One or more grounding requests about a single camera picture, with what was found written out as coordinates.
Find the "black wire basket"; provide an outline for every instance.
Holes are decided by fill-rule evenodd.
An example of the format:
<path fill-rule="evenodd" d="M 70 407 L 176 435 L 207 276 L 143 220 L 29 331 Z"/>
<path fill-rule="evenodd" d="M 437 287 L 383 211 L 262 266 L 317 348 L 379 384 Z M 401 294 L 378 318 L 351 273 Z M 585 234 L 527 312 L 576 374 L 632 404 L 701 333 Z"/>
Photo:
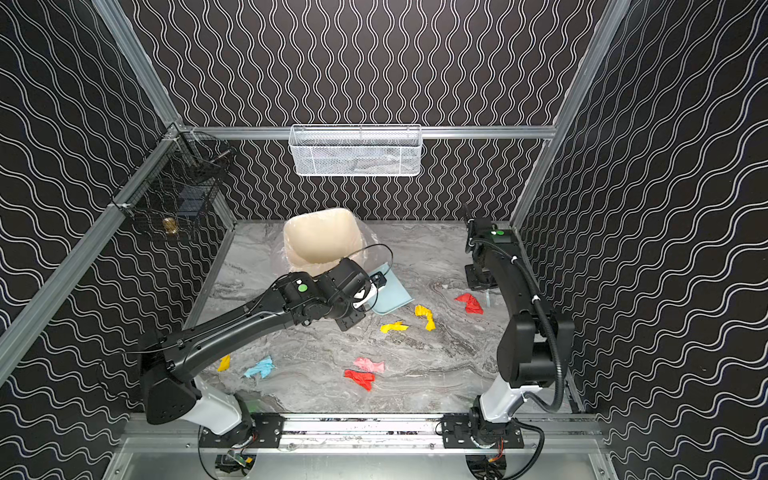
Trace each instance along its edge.
<path fill-rule="evenodd" d="M 226 141 L 182 133 L 126 205 L 137 233 L 156 241 L 194 240 L 213 211 L 214 198 L 234 157 Z"/>

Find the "beige plastic bin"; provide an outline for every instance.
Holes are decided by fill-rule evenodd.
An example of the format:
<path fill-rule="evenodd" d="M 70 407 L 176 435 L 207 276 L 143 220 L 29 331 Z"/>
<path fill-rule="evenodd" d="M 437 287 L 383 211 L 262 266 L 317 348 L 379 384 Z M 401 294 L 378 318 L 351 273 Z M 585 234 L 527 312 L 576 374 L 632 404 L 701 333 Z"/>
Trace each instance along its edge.
<path fill-rule="evenodd" d="M 312 276 L 333 268 L 340 258 L 366 245 L 355 215 L 346 208 L 332 208 L 291 218 L 283 228 L 284 255 L 290 271 Z M 362 265 L 365 252 L 353 257 Z"/>

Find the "yellow crumpled paper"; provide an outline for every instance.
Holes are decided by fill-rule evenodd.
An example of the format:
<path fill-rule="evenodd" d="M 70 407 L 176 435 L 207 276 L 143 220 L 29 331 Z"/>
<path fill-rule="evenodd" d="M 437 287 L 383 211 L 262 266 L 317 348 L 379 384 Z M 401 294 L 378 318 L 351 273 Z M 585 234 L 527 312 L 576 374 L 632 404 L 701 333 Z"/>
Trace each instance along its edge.
<path fill-rule="evenodd" d="M 408 326 L 403 325 L 402 322 L 387 323 L 382 325 L 382 333 L 387 333 L 390 330 L 407 330 Z"/>
<path fill-rule="evenodd" d="M 219 372 L 223 372 L 224 370 L 230 368 L 231 359 L 232 357 L 230 357 L 229 355 L 221 359 L 221 365 L 219 365 Z"/>
<path fill-rule="evenodd" d="M 416 311 L 414 312 L 416 316 L 424 316 L 427 317 L 427 326 L 424 327 L 429 331 L 432 331 L 435 329 L 435 320 L 432 319 L 432 311 L 428 309 L 425 306 L 417 305 Z"/>

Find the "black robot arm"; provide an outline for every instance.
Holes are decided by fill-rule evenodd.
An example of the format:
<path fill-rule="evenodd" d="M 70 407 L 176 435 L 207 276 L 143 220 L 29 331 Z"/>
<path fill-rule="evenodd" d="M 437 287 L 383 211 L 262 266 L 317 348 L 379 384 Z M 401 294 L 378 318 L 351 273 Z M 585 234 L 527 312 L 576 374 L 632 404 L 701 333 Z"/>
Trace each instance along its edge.
<path fill-rule="evenodd" d="M 522 251 L 511 230 L 497 228 L 488 218 L 467 221 L 467 253 L 472 264 L 465 266 L 472 290 L 499 288 L 509 311 L 507 325 L 496 351 L 498 372 L 512 388 L 536 383 L 550 386 L 556 378 L 553 350 L 547 341 L 536 342 L 539 332 L 547 336 L 534 308 L 535 292 L 525 278 Z M 542 313 L 554 330 L 561 368 L 571 356 L 574 323 L 545 298 L 537 298 Z"/>
<path fill-rule="evenodd" d="M 321 318 L 336 320 L 346 331 L 365 317 L 361 304 L 372 286 L 383 286 L 380 273 L 369 276 L 349 258 L 311 277 L 288 273 L 264 293 L 201 326 L 145 339 L 141 389 L 147 421 L 159 424 L 189 412 L 201 398 L 194 377 L 219 358 L 267 333 Z"/>

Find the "wire basket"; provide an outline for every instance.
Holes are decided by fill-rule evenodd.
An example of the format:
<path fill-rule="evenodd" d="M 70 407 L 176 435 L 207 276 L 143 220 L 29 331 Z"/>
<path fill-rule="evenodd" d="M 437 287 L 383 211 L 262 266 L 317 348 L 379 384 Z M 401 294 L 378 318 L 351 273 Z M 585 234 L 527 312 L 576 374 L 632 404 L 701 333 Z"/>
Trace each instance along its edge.
<path fill-rule="evenodd" d="M 234 156 L 226 141 L 181 134 L 127 204 L 119 206 L 133 229 L 152 240 L 193 240 L 213 211 Z"/>
<path fill-rule="evenodd" d="M 422 127 L 293 125 L 288 147 L 298 175 L 414 177 L 422 170 Z"/>

